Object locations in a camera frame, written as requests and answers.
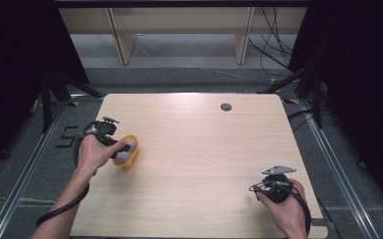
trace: hand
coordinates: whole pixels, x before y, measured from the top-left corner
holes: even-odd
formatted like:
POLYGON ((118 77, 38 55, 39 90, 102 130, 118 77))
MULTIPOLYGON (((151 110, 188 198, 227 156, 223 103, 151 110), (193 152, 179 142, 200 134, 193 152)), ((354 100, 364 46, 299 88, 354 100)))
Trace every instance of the hand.
POLYGON ((87 135, 80 144, 78 170, 94 174, 98 168, 107 163, 112 154, 123 148, 125 144, 125 140, 120 140, 112 146, 105 146, 94 135, 87 135))
MULTIPOLYGON (((299 191, 303 200, 306 201, 302 185, 292 178, 289 178, 288 181, 293 184, 293 187, 299 191)), ((281 203, 270 201, 266 195, 260 192, 257 193, 257 197, 269 209, 276 226, 285 233, 288 239, 307 238, 305 232, 305 215, 302 207, 292 195, 289 195, 287 200, 281 203)))

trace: black cord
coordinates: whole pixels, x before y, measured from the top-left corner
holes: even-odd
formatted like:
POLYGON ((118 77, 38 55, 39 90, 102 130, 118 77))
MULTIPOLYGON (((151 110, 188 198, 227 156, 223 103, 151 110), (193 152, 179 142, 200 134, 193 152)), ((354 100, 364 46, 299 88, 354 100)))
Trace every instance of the black cord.
POLYGON ((294 129, 292 130, 292 132, 295 132, 295 131, 296 131, 297 129, 299 129, 304 123, 306 123, 307 121, 309 121, 309 120, 311 120, 311 119, 312 119, 312 117, 310 117, 310 118, 304 120, 300 125, 298 125, 296 128, 294 128, 294 129))
MULTIPOLYGON (((320 204, 321 208, 324 210, 324 213, 327 215, 328 220, 334 224, 334 221, 333 221, 333 219, 331 219, 331 216, 330 216, 330 214, 328 213, 327 209, 325 208, 324 204, 321 202, 321 200, 317 197, 316 194, 314 194, 314 195, 315 195, 315 199, 317 199, 317 201, 318 201, 318 204, 320 204)), ((334 230, 336 231, 337 236, 338 236, 340 239, 343 239, 343 237, 342 237, 342 235, 340 234, 340 231, 337 229, 336 225, 334 225, 334 230)))
POLYGON ((272 55, 270 55, 269 53, 263 51, 262 49, 260 49, 258 46, 256 46, 256 44, 253 43, 253 41, 251 41, 251 39, 249 38, 248 41, 261 53, 263 53, 264 55, 266 55, 267 57, 269 57, 270 59, 272 59, 273 61, 275 61, 276 63, 278 63, 279 65, 281 65, 282 67, 284 68, 287 68, 287 65, 283 64, 281 61, 279 61, 278 59, 276 59, 275 57, 273 57, 272 55))
POLYGON ((269 43, 269 41, 266 40, 265 36, 263 36, 263 34, 261 34, 261 35, 262 35, 262 39, 265 41, 265 44, 267 44, 269 47, 271 47, 272 49, 274 49, 274 50, 276 50, 276 51, 278 51, 278 52, 281 52, 281 51, 282 51, 281 49, 272 46, 272 45, 269 43))
POLYGON ((296 187, 294 187, 294 186, 292 187, 296 190, 296 193, 295 193, 292 190, 287 189, 286 187, 280 186, 278 184, 277 184, 277 186, 280 187, 281 189, 289 192, 296 199, 296 201, 299 203, 299 205, 302 207, 303 214, 305 215, 305 232, 306 232, 306 236, 308 236, 309 230, 311 228, 311 213, 309 211, 308 205, 306 205, 305 200, 303 200, 303 198, 300 196, 300 193, 296 187))
POLYGON ((278 21, 277 21, 278 8, 277 7, 274 8, 274 22, 273 22, 273 24, 271 24, 271 22, 269 21, 269 18, 267 17, 267 14, 266 14, 265 9, 263 7, 262 7, 262 11, 263 11, 263 15, 265 16, 265 19, 269 25, 269 28, 271 30, 268 40, 266 40, 262 35, 263 40, 265 40, 265 42, 266 42, 265 48, 266 48, 266 45, 269 45, 272 47, 272 45, 269 44, 269 40, 270 40, 271 35, 273 35, 276 38, 276 40, 278 41, 278 44, 280 47, 278 50, 281 52, 282 57, 284 58, 284 61, 286 62, 286 64, 288 64, 289 57, 287 56, 287 52, 285 51, 284 47, 282 46, 282 44, 285 45, 285 43, 282 42, 281 39, 279 38, 278 21))
MULTIPOLYGON (((86 131, 94 124, 96 124, 97 121, 93 121, 91 123, 89 123, 85 128, 84 128, 84 131, 83 131, 83 135, 86 135, 86 131)), ((80 149, 80 144, 82 143, 83 141, 83 137, 82 136, 77 136, 76 137, 76 141, 75 141, 75 145, 74 145, 74 165, 77 167, 77 164, 78 164, 78 160, 79 160, 79 149, 80 149)), ((42 223, 44 223, 45 221, 53 218, 53 217, 56 217, 58 216, 59 214, 65 212, 65 211, 68 211, 70 210, 71 208, 73 208, 75 205, 79 204, 86 196, 87 194, 89 193, 89 189, 90 189, 90 185, 88 184, 87 187, 85 188, 85 190, 82 192, 82 194, 80 194, 76 199, 74 199, 72 202, 68 203, 67 205, 63 206, 63 207, 60 207, 54 211, 51 211, 47 214, 45 214, 44 216, 40 217, 37 221, 36 221, 36 226, 39 227, 42 223)))
POLYGON ((293 114, 290 114, 289 116, 287 116, 287 120, 289 120, 289 122, 292 121, 293 118, 301 115, 301 114, 305 114, 305 113, 311 113, 312 112, 312 109, 308 109, 308 110, 305 110, 305 111, 300 111, 300 112, 297 112, 297 113, 293 113, 293 114))
POLYGON ((82 192, 82 194, 80 194, 76 199, 74 199, 72 202, 68 203, 67 205, 63 206, 63 207, 60 207, 54 211, 51 211, 49 213, 47 213, 46 215, 42 216, 41 218, 37 219, 36 221, 36 226, 39 227, 42 223, 44 223, 45 221, 53 218, 53 217, 56 217, 58 216, 59 214, 65 212, 65 211, 68 211, 70 210, 71 208, 73 208, 74 206, 76 206, 77 204, 79 204, 86 196, 87 194, 89 193, 89 189, 90 189, 90 185, 87 184, 87 187, 85 188, 85 190, 82 192))

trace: light wood tabletop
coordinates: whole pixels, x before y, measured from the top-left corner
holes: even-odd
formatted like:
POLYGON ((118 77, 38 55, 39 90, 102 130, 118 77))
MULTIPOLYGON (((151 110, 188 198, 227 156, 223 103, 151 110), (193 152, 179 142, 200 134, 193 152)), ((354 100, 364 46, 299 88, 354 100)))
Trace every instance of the light wood tabletop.
MULTIPOLYGON (((113 138, 136 135, 139 154, 131 169, 109 161, 97 171, 73 236, 284 238, 249 191, 277 164, 296 168, 287 176, 322 219, 276 95, 108 95, 96 119, 105 116, 119 121, 113 138)), ((310 238, 326 236, 311 226, 310 238)))

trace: orange object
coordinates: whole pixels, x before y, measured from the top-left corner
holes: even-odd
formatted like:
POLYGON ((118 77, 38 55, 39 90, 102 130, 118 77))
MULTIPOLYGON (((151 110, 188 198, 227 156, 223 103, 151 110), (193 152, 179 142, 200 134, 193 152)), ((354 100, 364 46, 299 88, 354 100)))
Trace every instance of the orange object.
POLYGON ((130 150, 129 158, 126 162, 119 162, 113 158, 112 158, 112 162, 116 166, 123 167, 125 169, 130 169, 130 168, 132 168, 134 160, 138 155, 138 149, 139 149, 138 139, 136 138, 135 135, 130 134, 130 135, 123 137, 121 140, 132 140, 132 141, 134 141, 135 142, 135 148, 132 148, 132 150, 130 150))

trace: wire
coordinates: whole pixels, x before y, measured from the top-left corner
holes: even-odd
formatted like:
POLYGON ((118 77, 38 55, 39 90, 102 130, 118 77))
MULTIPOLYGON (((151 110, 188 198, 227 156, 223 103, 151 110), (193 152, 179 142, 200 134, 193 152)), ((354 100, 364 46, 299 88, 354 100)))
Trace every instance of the wire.
POLYGON ((293 113, 293 114, 290 114, 289 116, 287 116, 287 120, 289 120, 289 122, 292 121, 293 118, 301 115, 301 114, 305 114, 305 113, 311 113, 312 112, 312 109, 308 109, 308 110, 305 110, 305 111, 300 111, 300 112, 297 112, 297 113, 293 113))
POLYGON ((271 22, 269 21, 269 18, 267 17, 267 14, 266 14, 266 12, 265 12, 265 9, 262 7, 262 11, 263 11, 263 14, 264 14, 264 16, 265 16, 265 19, 266 19, 266 21, 267 21, 267 23, 268 23, 268 25, 269 25, 269 28, 270 28, 270 30, 271 30, 271 32, 270 32, 270 34, 269 34, 269 38, 268 38, 268 40, 266 40, 264 37, 263 37, 263 35, 262 35, 262 37, 263 37, 263 40, 265 40, 265 42, 266 42, 266 44, 265 44, 265 46, 268 44, 268 42, 269 42, 269 40, 270 40, 270 37, 273 35, 275 38, 276 38, 276 40, 278 41, 278 44, 279 44, 279 46, 280 46, 280 51, 281 51, 281 53, 282 53, 282 56, 284 57, 284 61, 286 62, 286 64, 287 64, 287 61, 288 61, 288 57, 287 57, 287 55, 284 53, 284 48, 282 47, 282 44, 281 44, 281 40, 280 40, 280 38, 279 38, 279 36, 278 36, 278 21, 277 21, 277 15, 278 15, 278 8, 273 8, 273 10, 274 10, 274 22, 273 22, 273 24, 271 24, 271 22))
MULTIPOLYGON (((141 52, 143 52, 148 58, 151 59, 151 62, 157 66, 157 67, 160 67, 160 68, 178 68, 178 69, 185 69, 183 67, 178 67, 178 66, 172 66, 172 65, 167 65, 167 66, 161 66, 159 64, 157 64, 153 57, 150 56, 146 51, 144 51, 144 49, 142 49, 138 42, 135 43, 135 46, 137 46, 141 52)), ((264 82, 262 80, 259 80, 257 78, 250 78, 250 77, 242 77, 242 76, 237 76, 237 75, 234 75, 234 74, 230 74, 230 73, 226 73, 226 72, 220 72, 220 71, 214 71, 214 70, 210 70, 210 69, 206 69, 206 68, 195 68, 195 69, 199 69, 199 70, 202 70, 202 71, 206 71, 206 72, 210 72, 210 73, 216 73, 216 74, 223 74, 223 75, 227 75, 227 76, 230 76, 230 77, 234 77, 234 78, 239 78, 239 79, 245 79, 245 80, 252 80, 252 81, 256 81, 256 82, 259 82, 259 83, 262 83, 262 84, 265 84, 265 85, 270 85, 271 83, 267 83, 267 82, 264 82)))
POLYGON ((275 61, 276 63, 278 63, 279 65, 281 65, 282 67, 286 68, 287 65, 283 64, 282 62, 280 62, 278 59, 274 58, 272 55, 270 55, 269 53, 263 51, 262 49, 260 49, 258 46, 256 46, 256 44, 253 43, 253 41, 251 41, 251 39, 249 38, 248 41, 257 49, 259 50, 259 52, 263 53, 264 55, 268 56, 270 59, 272 59, 273 61, 275 61))
POLYGON ((280 187, 281 189, 289 192, 296 199, 296 201, 299 203, 299 205, 302 207, 303 214, 305 215, 305 231, 306 231, 306 236, 308 236, 309 230, 311 228, 311 213, 309 212, 309 208, 308 208, 308 205, 306 205, 305 200, 303 200, 303 198, 300 195, 299 191, 294 186, 292 188, 296 190, 296 193, 293 192, 292 190, 289 190, 286 187, 280 186, 278 184, 277 184, 277 187, 280 187))
POLYGON ((294 128, 292 130, 292 132, 295 132, 297 129, 299 129, 304 123, 306 123, 307 121, 311 120, 312 117, 309 117, 308 119, 304 120, 300 125, 298 125, 296 128, 294 128))
POLYGON ((67 205, 60 207, 54 211, 51 211, 51 212, 45 214, 44 216, 42 216, 41 218, 37 219, 36 226, 39 227, 45 221, 47 221, 53 217, 56 217, 59 214, 66 212, 66 211, 70 210, 71 208, 73 208, 75 205, 79 204, 83 199, 85 199, 85 197, 89 193, 89 189, 90 189, 90 185, 87 184, 85 190, 76 199, 74 199, 73 201, 71 201, 67 205))
POLYGON ((262 7, 262 11, 263 11, 263 15, 269 25, 269 28, 270 28, 270 34, 269 34, 269 37, 268 39, 266 40, 265 37, 263 36, 263 34, 261 34, 263 40, 265 41, 265 46, 264 46, 264 49, 266 48, 266 46, 270 46, 271 48, 277 50, 277 51, 280 51, 283 58, 284 58, 284 61, 286 62, 286 64, 288 64, 288 61, 289 61, 289 56, 287 54, 291 54, 290 52, 287 52, 283 46, 285 46, 286 48, 292 50, 291 47, 289 47, 287 44, 285 44, 281 38, 279 37, 279 28, 278 28, 278 21, 277 21, 277 16, 278 16, 278 8, 277 7, 274 7, 273 8, 274 10, 274 22, 273 24, 271 24, 271 21, 269 20, 269 18, 267 17, 267 14, 265 12, 265 9, 262 7), (279 49, 272 46, 270 43, 269 43, 269 40, 271 38, 271 36, 274 36, 279 44, 279 49))
MULTIPOLYGON (((321 202, 321 200, 317 197, 317 195, 314 193, 315 195, 315 199, 317 199, 318 201, 318 204, 320 204, 321 208, 324 210, 324 213, 327 215, 327 218, 328 220, 334 224, 334 221, 333 219, 331 218, 330 214, 328 213, 327 209, 325 208, 324 204, 321 202)), ((337 229, 336 225, 334 224, 334 230, 336 231, 337 233, 337 236, 340 238, 340 239, 343 239, 342 235, 340 234, 340 231, 337 229)))

